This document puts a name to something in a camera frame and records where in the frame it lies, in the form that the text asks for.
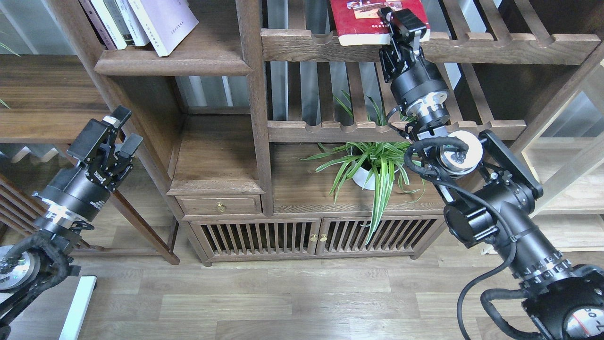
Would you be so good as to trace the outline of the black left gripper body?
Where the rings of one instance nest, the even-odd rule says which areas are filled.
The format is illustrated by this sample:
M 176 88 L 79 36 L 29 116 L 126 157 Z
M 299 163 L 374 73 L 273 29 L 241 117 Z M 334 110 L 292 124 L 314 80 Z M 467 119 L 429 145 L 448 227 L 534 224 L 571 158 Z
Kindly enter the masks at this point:
M 36 225 L 88 225 L 131 172 L 132 163 L 119 163 L 119 129 L 106 129 L 103 120 L 91 119 L 67 154 L 76 166 L 61 169 L 37 196 L 48 204 Z

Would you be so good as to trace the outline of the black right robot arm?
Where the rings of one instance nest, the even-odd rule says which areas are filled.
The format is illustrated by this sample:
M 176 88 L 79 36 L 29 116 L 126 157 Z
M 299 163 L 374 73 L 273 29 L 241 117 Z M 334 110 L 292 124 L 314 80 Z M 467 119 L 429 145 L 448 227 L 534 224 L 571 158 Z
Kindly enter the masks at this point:
M 500 331 L 517 340 L 601 340 L 602 268 L 571 265 L 530 219 L 542 187 L 492 131 L 447 132 L 447 86 L 420 46 L 425 23 L 410 9 L 384 7 L 379 16 L 391 39 L 379 52 L 385 81 L 399 112 L 414 118 L 400 131 L 412 142 L 406 166 L 438 190 L 451 234 L 466 247 L 492 245 L 503 258 L 462 289 L 456 306 L 462 336 L 469 338 L 462 322 L 468 291 L 509 268 L 520 288 L 487 289 L 480 297 Z

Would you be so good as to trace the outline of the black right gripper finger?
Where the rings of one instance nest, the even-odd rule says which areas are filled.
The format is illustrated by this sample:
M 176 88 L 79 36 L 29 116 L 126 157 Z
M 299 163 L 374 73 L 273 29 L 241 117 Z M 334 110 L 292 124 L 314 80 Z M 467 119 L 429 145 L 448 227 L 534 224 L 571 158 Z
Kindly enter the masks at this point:
M 394 24 L 394 10 L 391 7 L 382 7 L 379 9 L 380 21 L 384 25 Z

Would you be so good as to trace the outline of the silver-tipped left gripper finger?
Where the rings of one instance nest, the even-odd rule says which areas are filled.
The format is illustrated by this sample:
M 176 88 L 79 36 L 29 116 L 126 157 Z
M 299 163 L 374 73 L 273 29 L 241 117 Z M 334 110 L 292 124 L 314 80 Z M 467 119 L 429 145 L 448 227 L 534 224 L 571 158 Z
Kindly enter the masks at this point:
M 131 116 L 132 112 L 130 109 L 119 105 L 112 114 L 104 116 L 103 125 L 106 129 L 121 129 Z

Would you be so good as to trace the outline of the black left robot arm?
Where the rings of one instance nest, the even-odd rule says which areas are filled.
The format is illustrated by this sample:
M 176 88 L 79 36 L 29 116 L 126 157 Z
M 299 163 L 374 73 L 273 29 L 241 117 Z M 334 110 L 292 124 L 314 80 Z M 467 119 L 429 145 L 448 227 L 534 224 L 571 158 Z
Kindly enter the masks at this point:
M 1 247 L 1 292 L 9 294 L 1 303 L 3 340 L 9 336 L 10 323 L 41 293 L 79 274 L 81 268 L 72 265 L 69 254 L 82 230 L 93 230 L 91 222 L 131 172 L 143 140 L 132 134 L 122 144 L 115 142 L 131 115 L 131 110 L 119 106 L 103 120 L 88 122 L 67 149 L 77 164 L 59 170 L 38 194 L 48 205 L 34 222 L 39 229 L 15 245 Z

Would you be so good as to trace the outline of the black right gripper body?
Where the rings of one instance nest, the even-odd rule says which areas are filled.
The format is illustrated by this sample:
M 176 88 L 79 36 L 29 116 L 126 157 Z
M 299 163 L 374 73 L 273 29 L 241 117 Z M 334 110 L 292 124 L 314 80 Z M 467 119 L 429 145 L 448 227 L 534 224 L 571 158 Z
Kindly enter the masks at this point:
M 380 64 L 401 112 L 418 119 L 447 117 L 448 87 L 438 67 L 425 59 L 420 46 L 426 24 L 406 8 L 394 11 L 394 24 L 386 26 L 391 41 L 379 51 Z

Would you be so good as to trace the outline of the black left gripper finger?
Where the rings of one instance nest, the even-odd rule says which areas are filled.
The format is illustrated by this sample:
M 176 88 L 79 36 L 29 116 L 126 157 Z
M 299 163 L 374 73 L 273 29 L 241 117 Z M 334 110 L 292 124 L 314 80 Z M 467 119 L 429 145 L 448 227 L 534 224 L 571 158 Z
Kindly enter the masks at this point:
M 123 144 L 118 145 L 118 161 L 119 163 L 131 163 L 134 153 L 142 144 L 143 138 L 138 134 L 131 134 Z

